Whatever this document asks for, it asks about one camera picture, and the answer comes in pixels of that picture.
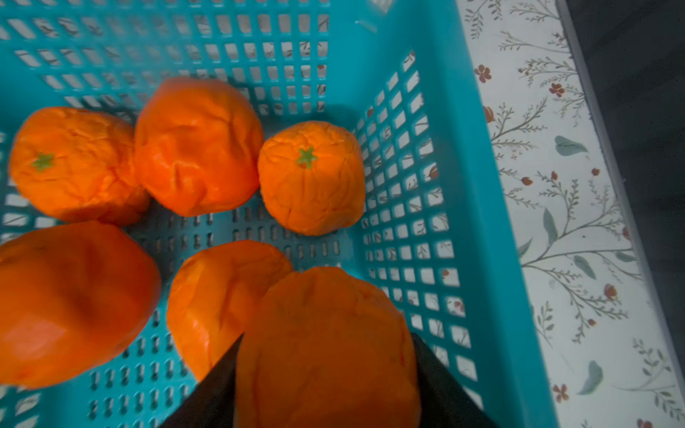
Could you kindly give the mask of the teal plastic basket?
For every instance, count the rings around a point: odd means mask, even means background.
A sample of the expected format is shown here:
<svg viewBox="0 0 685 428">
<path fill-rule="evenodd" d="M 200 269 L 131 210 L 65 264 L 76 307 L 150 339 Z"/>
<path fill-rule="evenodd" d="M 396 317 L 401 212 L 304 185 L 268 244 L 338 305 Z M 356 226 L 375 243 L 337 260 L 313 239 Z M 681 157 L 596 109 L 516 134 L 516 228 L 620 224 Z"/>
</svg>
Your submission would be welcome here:
<svg viewBox="0 0 685 428">
<path fill-rule="evenodd" d="M 153 203 L 128 234 L 169 288 L 198 251 L 272 244 L 298 270 L 381 288 L 500 427 L 558 423 L 458 7 L 452 1 L 5 1 L 1 165 L 21 123 L 69 105 L 135 121 L 166 78 L 237 88 L 266 137 L 302 121 L 360 142 L 361 220 L 288 231 L 260 196 L 190 218 Z"/>
</svg>

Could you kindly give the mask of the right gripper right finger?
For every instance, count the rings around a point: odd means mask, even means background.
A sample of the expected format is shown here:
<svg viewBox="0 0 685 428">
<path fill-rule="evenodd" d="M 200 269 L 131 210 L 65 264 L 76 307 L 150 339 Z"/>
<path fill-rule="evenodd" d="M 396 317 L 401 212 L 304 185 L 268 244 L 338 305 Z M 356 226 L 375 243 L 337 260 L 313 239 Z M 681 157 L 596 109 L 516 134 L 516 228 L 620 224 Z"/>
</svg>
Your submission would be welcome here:
<svg viewBox="0 0 685 428">
<path fill-rule="evenodd" d="M 497 427 L 424 341 L 416 333 L 412 333 L 411 337 L 417 359 L 417 379 L 422 408 L 419 426 Z"/>
</svg>

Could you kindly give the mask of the orange fruit taken out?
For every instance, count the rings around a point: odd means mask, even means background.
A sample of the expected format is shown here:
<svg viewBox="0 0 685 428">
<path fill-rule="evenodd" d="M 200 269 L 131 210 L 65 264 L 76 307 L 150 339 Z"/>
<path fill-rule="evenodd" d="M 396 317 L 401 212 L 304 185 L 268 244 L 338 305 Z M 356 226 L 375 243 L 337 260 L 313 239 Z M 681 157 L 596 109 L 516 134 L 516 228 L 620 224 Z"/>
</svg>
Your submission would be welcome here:
<svg viewBox="0 0 685 428">
<path fill-rule="evenodd" d="M 226 212 L 259 190 L 263 144 L 262 123 L 236 88 L 221 80 L 169 78 L 137 119 L 137 179 L 180 216 Z"/>
</svg>

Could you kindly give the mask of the orange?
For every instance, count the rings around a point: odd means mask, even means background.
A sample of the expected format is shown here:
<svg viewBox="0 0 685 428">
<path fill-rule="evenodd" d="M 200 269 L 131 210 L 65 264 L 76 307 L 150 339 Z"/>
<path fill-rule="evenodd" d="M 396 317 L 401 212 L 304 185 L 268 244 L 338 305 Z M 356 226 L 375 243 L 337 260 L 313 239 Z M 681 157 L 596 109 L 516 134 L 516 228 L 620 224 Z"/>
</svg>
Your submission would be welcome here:
<svg viewBox="0 0 685 428">
<path fill-rule="evenodd" d="M 294 272 L 276 247 L 242 240 L 186 260 L 169 292 L 167 326 L 200 382 L 244 333 L 266 292 Z"/>
<path fill-rule="evenodd" d="M 417 359 L 386 294 L 338 267 L 273 286 L 237 357 L 238 427 L 417 427 Z"/>
<path fill-rule="evenodd" d="M 134 131 L 124 119 L 103 112 L 38 110 L 15 134 L 10 176 L 18 192 L 49 217 L 137 223 L 150 196 L 135 174 Z"/>
<path fill-rule="evenodd" d="M 153 314 L 162 279 L 117 226 L 53 226 L 1 246 L 1 382 L 63 383 L 127 348 Z"/>
<path fill-rule="evenodd" d="M 348 130 L 305 121 L 270 137 L 260 149 L 260 191 L 286 229 L 319 236 L 357 223 L 366 182 L 360 143 Z"/>
</svg>

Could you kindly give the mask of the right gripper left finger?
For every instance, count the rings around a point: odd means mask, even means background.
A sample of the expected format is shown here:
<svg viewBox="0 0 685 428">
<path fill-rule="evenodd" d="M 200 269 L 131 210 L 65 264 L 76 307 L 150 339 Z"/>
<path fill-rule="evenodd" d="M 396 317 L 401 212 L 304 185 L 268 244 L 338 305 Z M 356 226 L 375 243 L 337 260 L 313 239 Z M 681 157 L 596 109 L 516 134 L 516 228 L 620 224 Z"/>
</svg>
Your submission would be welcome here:
<svg viewBox="0 0 685 428">
<path fill-rule="evenodd" d="M 201 383 L 161 424 L 166 427 L 235 427 L 235 380 L 240 335 Z"/>
</svg>

